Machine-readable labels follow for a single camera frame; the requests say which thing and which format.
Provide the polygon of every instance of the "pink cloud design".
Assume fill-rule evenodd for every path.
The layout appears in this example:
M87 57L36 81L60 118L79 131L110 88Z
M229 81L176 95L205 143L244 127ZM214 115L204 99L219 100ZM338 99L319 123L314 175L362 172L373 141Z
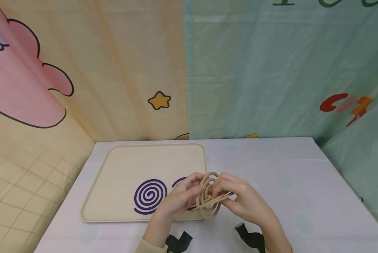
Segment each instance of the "pink cloud design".
M50 90L74 93L60 68L40 61L40 42L24 23L7 19L0 10L0 114L37 128L51 128L66 109Z

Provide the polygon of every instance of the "spiral shape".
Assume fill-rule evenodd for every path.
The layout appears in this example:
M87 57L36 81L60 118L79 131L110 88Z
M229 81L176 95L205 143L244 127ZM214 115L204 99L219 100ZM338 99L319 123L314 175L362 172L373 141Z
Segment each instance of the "spiral shape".
M196 197L196 208L194 208L194 210L197 210L199 212L199 215L205 219L215 217L221 207L220 201L225 200L233 194L232 192L222 191L218 194L217 197L212 199L212 197L209 194L209 191L213 184L210 184L210 182L216 181L217 178L217 173L208 173L201 181L201 184L205 186L204 191L202 191L200 195Z
M144 181L135 191L136 208L134 208L134 211L142 215L152 214L167 195L168 189L161 180L149 179Z
M180 179L176 180L175 183L172 184L172 188L174 188L175 186L177 186L185 178L187 178L187 176L181 177ZM194 208L196 208L196 204L194 204L191 207L189 207L188 211L193 210Z

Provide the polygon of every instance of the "hand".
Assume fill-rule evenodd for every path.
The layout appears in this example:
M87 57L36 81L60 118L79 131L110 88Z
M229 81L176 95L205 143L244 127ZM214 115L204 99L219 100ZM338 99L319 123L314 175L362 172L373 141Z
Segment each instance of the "hand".
M144 240L155 247L164 247L172 221L196 203L197 195L204 189L204 186L200 185L204 176L202 173L193 173L175 186L151 216L143 236Z
M162 200L154 215L162 216L171 221L179 218L193 204L196 203L197 195L202 192L204 186L200 182L204 178L202 173L193 173L183 179L175 188Z
M244 220L263 227L277 219L269 205L248 181L221 173L213 184L212 198L217 197L223 190L234 192L237 198L235 201L227 198L220 203Z

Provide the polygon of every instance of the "grid pattern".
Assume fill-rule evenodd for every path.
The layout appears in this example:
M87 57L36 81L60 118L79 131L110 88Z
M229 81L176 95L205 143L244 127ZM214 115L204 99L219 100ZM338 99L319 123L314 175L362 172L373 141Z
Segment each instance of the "grid pattern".
M0 115L0 252L32 252L94 146L71 115L50 129Z

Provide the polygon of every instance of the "person's left hand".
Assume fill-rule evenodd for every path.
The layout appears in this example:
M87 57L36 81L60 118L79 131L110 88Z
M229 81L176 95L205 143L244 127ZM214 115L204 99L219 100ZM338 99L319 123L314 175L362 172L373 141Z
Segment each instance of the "person's left hand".
M193 173L183 179L175 188L162 200L153 216L161 216L171 221L179 218L194 203L197 195L204 189L200 182L204 178L202 173Z

